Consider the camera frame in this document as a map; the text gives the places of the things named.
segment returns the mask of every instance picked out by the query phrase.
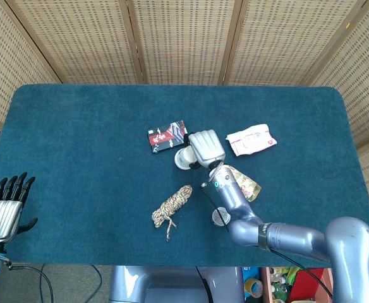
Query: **rope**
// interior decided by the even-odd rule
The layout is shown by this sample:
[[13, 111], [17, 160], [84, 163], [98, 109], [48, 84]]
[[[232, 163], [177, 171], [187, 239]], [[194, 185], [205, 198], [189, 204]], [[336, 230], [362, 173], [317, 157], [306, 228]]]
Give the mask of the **rope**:
[[163, 202], [160, 207], [152, 213], [152, 220], [154, 221], [155, 227], [159, 228], [165, 220], [169, 221], [169, 226], [166, 230], [166, 241], [170, 239], [171, 226], [177, 228], [176, 224], [172, 221], [171, 216], [186, 204], [190, 197], [192, 188], [190, 185], [185, 185], [178, 192], [174, 193], [168, 200]]

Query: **robotic hand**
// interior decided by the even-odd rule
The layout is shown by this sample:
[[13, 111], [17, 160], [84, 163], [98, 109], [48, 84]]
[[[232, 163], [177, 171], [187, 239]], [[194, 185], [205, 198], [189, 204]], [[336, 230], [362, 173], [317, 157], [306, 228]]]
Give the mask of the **robotic hand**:
[[22, 173], [19, 178], [12, 177], [0, 182], [0, 271], [3, 263], [11, 267], [10, 260], [6, 258], [5, 244], [13, 240], [16, 235], [27, 232], [37, 223], [37, 218], [32, 219], [26, 225], [19, 226], [21, 211], [25, 206], [30, 186], [35, 180], [31, 177], [24, 185], [27, 173]]
[[334, 302], [369, 302], [369, 226], [357, 218], [331, 221], [325, 234], [308, 227], [264, 223], [250, 208], [232, 172], [223, 166], [225, 151], [213, 130], [189, 135], [198, 163], [210, 170], [224, 206], [233, 242], [328, 262], [334, 276]]

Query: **blue felt tabletop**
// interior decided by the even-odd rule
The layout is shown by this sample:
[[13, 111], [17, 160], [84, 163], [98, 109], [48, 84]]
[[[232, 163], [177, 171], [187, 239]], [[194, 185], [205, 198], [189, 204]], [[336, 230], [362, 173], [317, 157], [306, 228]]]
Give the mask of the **blue felt tabletop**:
[[[1, 134], [0, 180], [24, 171], [37, 178], [21, 222], [39, 222], [7, 245], [8, 256], [37, 263], [287, 264], [233, 244], [212, 224], [213, 209], [198, 188], [207, 170], [179, 170], [177, 148], [151, 153], [147, 130], [178, 120], [189, 132], [216, 131], [226, 162], [262, 186], [252, 207], [266, 222], [322, 232], [342, 216], [369, 224], [368, 193], [333, 88], [27, 85], [16, 91]], [[261, 123], [278, 144], [235, 157], [226, 135]], [[193, 194], [173, 215], [178, 228], [167, 243], [167, 223], [156, 229], [151, 213], [185, 184]]]

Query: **floor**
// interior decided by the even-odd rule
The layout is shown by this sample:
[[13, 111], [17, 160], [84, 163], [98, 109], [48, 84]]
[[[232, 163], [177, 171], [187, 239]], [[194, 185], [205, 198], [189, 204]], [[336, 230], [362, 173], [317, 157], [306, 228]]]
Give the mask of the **floor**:
[[[41, 264], [28, 264], [41, 268]], [[107, 303], [110, 292], [112, 266], [97, 266], [102, 275], [102, 286], [91, 303]], [[53, 290], [55, 303], [84, 303], [99, 284], [99, 276], [89, 265], [61, 265], [50, 264], [44, 268], [44, 273], [49, 277]], [[50, 302], [48, 286], [42, 282], [44, 303]], [[185, 290], [169, 290], [163, 298], [160, 293], [148, 293], [146, 303], [198, 303], [189, 298], [200, 297], [200, 294], [188, 294]], [[4, 270], [0, 278], [0, 303], [26, 303], [40, 302], [39, 274], [27, 271]]]

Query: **black strap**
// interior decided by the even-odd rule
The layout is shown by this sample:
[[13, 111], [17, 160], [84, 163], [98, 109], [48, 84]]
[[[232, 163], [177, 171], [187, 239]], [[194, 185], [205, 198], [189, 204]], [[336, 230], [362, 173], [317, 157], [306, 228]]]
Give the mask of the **black strap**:
[[259, 225], [258, 246], [260, 249], [264, 249], [265, 251], [270, 251], [269, 243], [267, 242], [267, 231], [271, 225], [271, 223]]
[[[190, 136], [191, 134], [194, 134], [194, 133], [188, 133], [188, 134], [185, 134], [185, 135], [183, 136], [183, 141], [184, 141], [184, 145], [185, 145], [185, 146], [189, 146], [189, 145], [190, 145], [189, 136]], [[198, 169], [198, 168], [200, 168], [200, 167], [201, 167], [201, 165], [200, 165], [200, 163], [195, 162], [195, 163], [190, 163], [190, 164], [189, 164], [189, 167], [190, 167], [191, 169]]]

